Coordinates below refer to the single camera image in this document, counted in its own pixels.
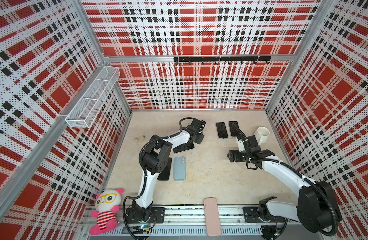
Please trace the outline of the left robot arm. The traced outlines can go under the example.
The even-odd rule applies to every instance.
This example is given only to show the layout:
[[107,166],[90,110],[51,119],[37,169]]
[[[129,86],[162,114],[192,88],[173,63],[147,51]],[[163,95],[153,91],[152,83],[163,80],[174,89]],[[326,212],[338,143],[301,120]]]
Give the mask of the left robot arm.
[[153,193],[160,173],[168,166],[171,152],[180,153],[201,144],[204,139],[206,122],[192,117],[179,121],[179,131],[160,137],[153,135],[139,153],[139,164],[143,171],[140,190],[137,196],[125,197],[123,203],[132,200],[130,210],[123,215],[133,216],[139,222],[147,222],[152,216]]

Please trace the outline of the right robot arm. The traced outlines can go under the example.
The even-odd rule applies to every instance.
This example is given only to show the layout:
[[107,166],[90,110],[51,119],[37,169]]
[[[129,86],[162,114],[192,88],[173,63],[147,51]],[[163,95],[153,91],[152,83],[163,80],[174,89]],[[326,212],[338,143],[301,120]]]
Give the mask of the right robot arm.
[[337,234],[342,215],[332,186],[325,181],[309,178],[280,160],[275,153],[262,150],[256,136],[246,136],[235,122],[230,130],[237,133],[238,150],[230,150],[231,163],[253,164],[253,170],[263,170],[286,185],[297,197],[296,203],[282,202],[268,197],[259,202],[254,215],[264,223],[275,217],[296,221],[311,233],[332,237]]

